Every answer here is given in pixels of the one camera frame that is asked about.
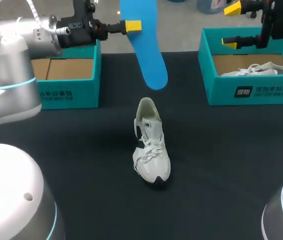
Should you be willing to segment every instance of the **shoe box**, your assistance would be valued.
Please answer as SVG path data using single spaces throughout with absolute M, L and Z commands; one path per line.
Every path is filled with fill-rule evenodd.
M 33 60 L 42 109 L 97 108 L 101 59 L 97 41 L 96 45 L 64 49 L 59 57 Z
M 204 28 L 198 60 L 208 103 L 218 105 L 283 104 L 283 75 L 221 76 L 252 64 L 283 66 L 283 39 L 269 40 L 267 48 L 233 49 L 222 38 L 257 36 L 260 27 Z

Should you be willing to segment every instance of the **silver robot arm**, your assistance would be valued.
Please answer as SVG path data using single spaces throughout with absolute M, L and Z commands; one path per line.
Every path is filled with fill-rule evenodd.
M 108 33 L 127 34 L 124 20 L 103 24 L 93 18 L 95 6 L 89 0 L 73 0 L 74 16 L 42 17 L 0 21 L 0 124 L 25 120 L 40 112 L 42 105 L 31 60 L 55 57 L 65 48 L 95 45 Z M 68 35 L 44 29 L 68 28 Z
M 54 16 L 42 21 L 55 26 Z M 56 35 L 42 29 L 32 18 L 0 21 L 0 124 L 31 118 L 40 112 L 31 60 L 62 53 Z

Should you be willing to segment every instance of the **black table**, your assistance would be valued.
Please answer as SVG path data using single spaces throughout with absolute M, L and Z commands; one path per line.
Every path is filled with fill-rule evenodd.
M 100 108 L 42 111 L 0 126 L 0 143 L 37 161 L 69 240 L 262 240 L 264 206 L 283 184 L 283 105 L 209 106 L 198 54 L 163 57 L 168 85 L 152 91 L 134 54 L 103 55 Z M 164 191 L 133 169 L 143 97 L 163 120 Z

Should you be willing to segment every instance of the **white shoe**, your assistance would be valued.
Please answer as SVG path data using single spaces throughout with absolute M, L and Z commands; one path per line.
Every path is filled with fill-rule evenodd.
M 138 144 L 132 155 L 134 169 L 147 182 L 166 182 L 171 161 L 165 147 L 162 120 L 152 99 L 143 98 L 134 120 Z
M 276 64 L 272 63 L 271 61 L 267 62 L 267 63 L 265 63 L 263 65 L 260 65 L 259 69 L 261 71 L 266 71 L 266 70 L 269 70 L 269 69 L 273 69 L 273 70 L 277 71 L 277 73 L 279 75 L 283 74 L 283 66 L 276 65 Z
M 267 68 L 261 69 L 261 66 L 258 64 L 252 64 L 247 69 L 239 69 L 239 71 L 232 71 L 224 73 L 222 77 L 232 77 L 232 76 L 255 76 L 255 75 L 277 75 L 278 72 L 275 69 Z

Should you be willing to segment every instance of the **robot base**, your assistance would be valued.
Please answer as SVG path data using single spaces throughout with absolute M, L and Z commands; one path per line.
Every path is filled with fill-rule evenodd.
M 64 223 L 36 162 L 0 144 L 0 240 L 64 240 Z

